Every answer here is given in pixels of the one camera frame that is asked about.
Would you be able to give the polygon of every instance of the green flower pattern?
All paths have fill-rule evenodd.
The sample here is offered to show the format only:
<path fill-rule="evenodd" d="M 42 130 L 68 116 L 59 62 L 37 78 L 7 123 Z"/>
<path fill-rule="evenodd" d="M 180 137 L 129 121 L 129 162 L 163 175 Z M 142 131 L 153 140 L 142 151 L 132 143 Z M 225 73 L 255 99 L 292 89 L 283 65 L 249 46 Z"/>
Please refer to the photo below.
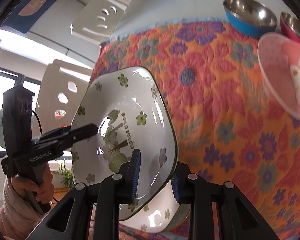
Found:
<path fill-rule="evenodd" d="M 298 149 L 299 145 L 300 145 L 300 141 L 299 141 L 299 134 L 298 133 L 294 133 L 290 139 L 290 143 L 291 143 L 291 150 L 296 150 Z"/>
<path fill-rule="evenodd" d="M 145 232 L 147 229 L 147 226 L 145 224 L 143 224 L 142 226 L 140 226 L 141 231 Z"/>
<path fill-rule="evenodd" d="M 137 125 L 145 125 L 147 120 L 147 115 L 144 112 L 140 112 L 137 116 Z"/>
<path fill-rule="evenodd" d="M 269 192 L 275 184 L 278 176 L 278 173 L 275 170 L 276 168 L 274 164 L 270 166 L 269 163 L 261 163 L 261 167 L 258 170 L 258 175 L 260 176 L 258 184 L 260 185 L 260 191 L 262 193 Z"/>
<path fill-rule="evenodd" d="M 148 207 L 148 205 L 146 205 L 146 206 L 143 207 L 143 211 L 144 211 L 144 212 L 147 212 L 147 211 L 149 211 L 149 210 L 150 210 L 150 208 Z"/>
<path fill-rule="evenodd" d="M 159 44 L 159 39 L 148 38 L 143 39 L 140 42 L 139 49 L 136 52 L 136 57 L 139 57 L 141 60 L 146 60 L 149 55 L 155 56 L 158 53 L 157 46 Z"/>
<path fill-rule="evenodd" d="M 71 156 L 72 156 L 72 162 L 79 160 L 79 156 L 77 152 L 71 152 Z"/>
<path fill-rule="evenodd" d="M 153 84 L 153 87 L 151 88 L 151 93 L 152 93 L 152 97 L 157 99 L 158 89 L 155 84 Z"/>
<path fill-rule="evenodd" d="M 79 106 L 78 115 L 85 115 L 85 114 L 86 114 L 86 109 L 82 106 Z"/>
<path fill-rule="evenodd" d="M 243 62 L 247 68 L 253 68 L 255 62 L 258 62 L 257 55 L 254 55 L 253 46 L 250 44 L 240 44 L 233 42 L 232 44 L 233 52 L 231 54 L 232 58 L 236 61 Z"/>
<path fill-rule="evenodd" d="M 170 219 L 170 215 L 171 215 L 171 213 L 169 212 L 169 209 L 167 209 L 167 210 L 164 212 L 164 217 L 165 217 L 165 219 Z"/>
<path fill-rule="evenodd" d="M 166 162 L 167 162 L 166 148 L 163 147 L 163 148 L 160 149 L 160 156 L 159 156 L 159 165 L 160 165 L 160 168 Z"/>
<path fill-rule="evenodd" d="M 96 179 L 96 176 L 94 174 L 88 174 L 88 177 L 86 177 L 86 180 L 88 183 L 94 183 Z"/>
<path fill-rule="evenodd" d="M 225 145 L 229 145 L 231 140 L 234 140 L 236 135 L 232 132 L 233 122 L 229 122 L 228 125 L 224 125 L 223 123 L 219 124 L 217 134 L 218 141 L 223 141 Z"/>
<path fill-rule="evenodd" d="M 101 89 L 102 89 L 102 85 L 101 85 L 100 82 L 98 81 L 98 82 L 96 83 L 96 90 L 101 91 Z"/>
<path fill-rule="evenodd" d="M 133 200 L 133 202 L 128 205 L 128 209 L 131 210 L 131 212 L 134 212 L 134 209 L 136 208 L 136 206 L 138 206 L 139 200 L 138 200 L 139 194 L 136 195 L 136 198 Z"/>
<path fill-rule="evenodd" d="M 121 74 L 121 76 L 118 77 L 118 79 L 120 81 L 120 85 L 128 87 L 128 79 L 123 74 Z"/>
<path fill-rule="evenodd" d="M 111 49 L 108 51 L 107 60 L 111 63 L 117 61 L 118 59 L 123 59 L 127 55 L 127 47 L 130 45 L 130 42 L 127 39 L 122 39 L 116 41 L 116 43 L 111 46 Z"/>

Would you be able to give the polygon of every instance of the pink saucer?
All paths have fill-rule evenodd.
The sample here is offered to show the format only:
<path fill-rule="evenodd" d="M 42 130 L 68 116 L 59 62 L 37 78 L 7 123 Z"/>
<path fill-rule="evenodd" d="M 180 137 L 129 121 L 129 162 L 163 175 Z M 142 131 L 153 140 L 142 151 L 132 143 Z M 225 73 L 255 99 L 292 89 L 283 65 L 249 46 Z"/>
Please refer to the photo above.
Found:
<path fill-rule="evenodd" d="M 297 104 L 295 85 L 289 72 L 291 65 L 300 67 L 300 44 L 281 34 L 267 33 L 259 40 L 258 60 L 268 94 L 300 120 L 300 105 Z"/>

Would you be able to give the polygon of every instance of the floral tablecloth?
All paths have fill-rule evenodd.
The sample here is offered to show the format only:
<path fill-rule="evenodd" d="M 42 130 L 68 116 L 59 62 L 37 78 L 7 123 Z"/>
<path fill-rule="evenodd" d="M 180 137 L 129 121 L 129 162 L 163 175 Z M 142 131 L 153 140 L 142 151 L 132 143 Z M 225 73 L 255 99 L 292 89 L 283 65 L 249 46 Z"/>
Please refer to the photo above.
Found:
<path fill-rule="evenodd" d="M 179 143 L 179 160 L 207 181 L 233 181 L 280 239 L 300 234 L 300 122 L 269 98 L 258 41 L 227 22 L 157 26 L 103 44 L 90 82 L 141 65 L 155 76 Z M 187 237 L 121 227 L 138 239 Z"/>

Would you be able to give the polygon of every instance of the floral plate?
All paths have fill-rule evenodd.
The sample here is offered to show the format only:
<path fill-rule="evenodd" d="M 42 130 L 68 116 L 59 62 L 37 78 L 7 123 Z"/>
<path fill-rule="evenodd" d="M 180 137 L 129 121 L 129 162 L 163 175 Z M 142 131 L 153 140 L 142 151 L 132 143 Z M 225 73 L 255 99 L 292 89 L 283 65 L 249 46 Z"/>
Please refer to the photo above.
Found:
<path fill-rule="evenodd" d="M 147 205 L 120 224 L 147 233 L 160 233 L 165 231 L 171 222 L 178 222 L 176 220 L 179 217 L 175 219 L 175 216 L 181 206 L 173 196 L 171 181 L 169 181 Z"/>
<path fill-rule="evenodd" d="M 137 196 L 121 205 L 119 220 L 126 220 L 170 180 L 178 160 L 178 144 L 154 77 L 135 66 L 98 77 L 88 88 L 71 129 L 94 123 L 98 133 L 71 147 L 74 180 L 87 185 L 117 173 L 141 151 Z"/>

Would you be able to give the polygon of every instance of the potted plant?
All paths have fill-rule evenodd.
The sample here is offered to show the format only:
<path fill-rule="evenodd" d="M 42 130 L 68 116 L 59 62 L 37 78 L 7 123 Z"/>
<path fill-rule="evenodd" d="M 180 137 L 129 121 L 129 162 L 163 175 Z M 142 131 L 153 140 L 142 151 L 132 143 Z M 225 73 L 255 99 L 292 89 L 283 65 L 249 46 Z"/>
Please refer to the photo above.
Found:
<path fill-rule="evenodd" d="M 72 168 L 69 170 L 66 168 L 66 162 L 63 160 L 59 164 L 59 171 L 52 171 L 54 174 L 60 174 L 62 176 L 62 183 L 65 187 L 72 189 L 74 187 L 74 181 L 72 177 Z"/>

